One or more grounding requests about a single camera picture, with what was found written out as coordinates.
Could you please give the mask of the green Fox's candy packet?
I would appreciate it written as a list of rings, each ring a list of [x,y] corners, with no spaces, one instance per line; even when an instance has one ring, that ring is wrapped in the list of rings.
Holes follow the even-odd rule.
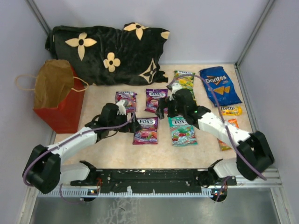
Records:
[[[194,72],[189,71],[181,71],[181,70],[175,70],[174,71],[174,83],[180,84],[183,88],[188,89],[191,92],[191,95],[193,97],[193,100],[195,101],[195,95],[194,95],[194,77],[192,75],[195,75]]]

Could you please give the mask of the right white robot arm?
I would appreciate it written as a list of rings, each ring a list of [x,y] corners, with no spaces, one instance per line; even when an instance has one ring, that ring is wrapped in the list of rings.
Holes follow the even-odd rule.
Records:
[[[156,115],[164,118],[182,116],[187,124],[207,132],[235,150],[236,157],[221,159],[212,165],[209,181],[215,185],[228,176],[241,175],[249,181],[257,177],[265,179],[262,173],[275,161],[265,135],[260,131],[250,133],[223,121],[210,109],[197,105],[187,89],[173,90],[169,97],[159,99]]]

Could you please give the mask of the purple candy packet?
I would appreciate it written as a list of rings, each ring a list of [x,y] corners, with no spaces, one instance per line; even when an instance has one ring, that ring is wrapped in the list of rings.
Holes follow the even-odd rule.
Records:
[[[127,113],[132,113],[134,109],[137,107],[136,102],[137,93],[132,91],[117,91],[115,94],[115,102],[119,102],[121,100],[126,100],[127,105],[125,106]]]
[[[145,111],[155,113],[158,108],[159,99],[168,96],[168,89],[146,89]]]
[[[141,130],[135,132],[133,145],[158,144],[158,117],[137,118]]]

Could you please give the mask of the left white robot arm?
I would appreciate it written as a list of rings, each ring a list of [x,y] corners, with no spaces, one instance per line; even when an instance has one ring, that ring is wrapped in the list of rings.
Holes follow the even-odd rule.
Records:
[[[107,103],[99,115],[70,137],[48,146],[37,145],[31,152],[23,171],[23,182],[43,194],[69,182],[78,186],[92,185],[97,169],[86,161],[65,165],[64,162],[81,150],[108,138],[109,132],[135,133],[141,129],[135,113],[127,117],[128,100]]]

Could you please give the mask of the teal Fox's mint packet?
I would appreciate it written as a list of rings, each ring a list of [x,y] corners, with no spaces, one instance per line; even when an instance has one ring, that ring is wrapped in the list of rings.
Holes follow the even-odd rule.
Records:
[[[173,146],[184,147],[198,144],[193,126],[189,125],[182,116],[169,117],[168,122]]]

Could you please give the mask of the yellow M&M's packet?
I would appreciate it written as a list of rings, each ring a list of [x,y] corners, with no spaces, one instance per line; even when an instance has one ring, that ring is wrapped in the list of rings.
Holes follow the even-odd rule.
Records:
[[[221,113],[224,116],[240,116],[242,108],[240,106],[222,106]]]

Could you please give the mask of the red brown paper bag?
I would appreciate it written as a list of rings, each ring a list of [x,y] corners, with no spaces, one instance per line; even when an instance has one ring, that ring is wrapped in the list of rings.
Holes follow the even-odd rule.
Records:
[[[35,79],[34,88],[18,84],[21,77]],[[45,61],[37,76],[21,74],[14,80],[23,91],[34,92],[33,111],[58,134],[78,131],[85,91],[89,84],[79,78],[67,60]]]

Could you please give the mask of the blue Doritos chip bag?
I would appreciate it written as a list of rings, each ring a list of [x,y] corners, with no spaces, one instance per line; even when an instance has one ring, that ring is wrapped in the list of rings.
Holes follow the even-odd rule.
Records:
[[[209,99],[215,107],[218,101],[219,106],[229,106],[241,103],[237,95],[234,84],[222,66],[211,67],[199,71],[199,75],[205,81],[203,85]]]

